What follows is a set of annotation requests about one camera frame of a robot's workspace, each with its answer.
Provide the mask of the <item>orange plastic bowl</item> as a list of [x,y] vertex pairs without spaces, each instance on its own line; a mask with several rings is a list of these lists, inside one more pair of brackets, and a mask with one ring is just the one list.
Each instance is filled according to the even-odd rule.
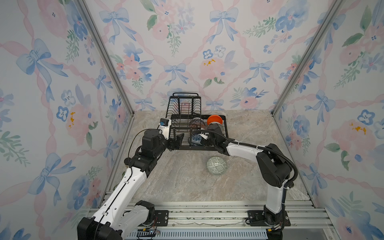
[[219,115],[211,115],[207,119],[207,124],[220,124],[222,125],[224,120]]

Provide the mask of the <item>blue patterned ceramic bowl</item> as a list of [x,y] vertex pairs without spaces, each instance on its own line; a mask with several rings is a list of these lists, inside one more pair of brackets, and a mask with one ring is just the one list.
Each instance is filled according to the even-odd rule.
[[192,135],[190,137],[190,145],[191,146],[203,146],[203,143],[202,143],[203,139],[204,138],[201,135],[199,135],[199,134]]

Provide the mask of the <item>red patterned ceramic bowl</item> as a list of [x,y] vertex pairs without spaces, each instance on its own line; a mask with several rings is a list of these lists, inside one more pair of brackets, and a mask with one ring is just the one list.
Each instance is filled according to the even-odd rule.
[[201,120],[200,123],[189,123],[189,127],[195,130],[206,129],[206,123],[204,122],[204,120]]

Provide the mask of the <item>white brown patterned bowl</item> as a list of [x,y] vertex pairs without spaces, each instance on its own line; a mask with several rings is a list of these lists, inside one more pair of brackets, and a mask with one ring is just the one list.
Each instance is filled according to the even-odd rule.
[[191,119],[190,123],[191,123],[191,124],[192,124],[192,123],[200,123],[201,120],[202,120],[201,118],[199,118],[199,117],[195,117],[195,118]]

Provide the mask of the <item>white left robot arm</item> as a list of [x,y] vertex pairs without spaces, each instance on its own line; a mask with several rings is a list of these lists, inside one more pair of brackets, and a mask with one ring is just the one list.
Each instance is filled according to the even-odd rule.
[[127,205],[147,180],[165,150],[178,150],[184,134],[171,138],[166,128],[144,130],[142,144],[133,157],[125,159],[127,171],[107,201],[91,218],[77,226],[79,240],[124,240],[138,226],[154,220],[154,204],[139,201],[128,213]]

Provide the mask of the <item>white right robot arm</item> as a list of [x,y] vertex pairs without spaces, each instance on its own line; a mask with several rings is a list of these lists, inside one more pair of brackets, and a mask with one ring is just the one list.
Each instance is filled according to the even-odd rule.
[[287,191],[298,177],[298,169],[293,161],[275,144],[260,146],[230,139],[223,135],[217,123],[210,124],[202,132],[209,134],[207,141],[219,153],[258,163],[262,177],[268,185],[262,220],[267,226],[283,229]]

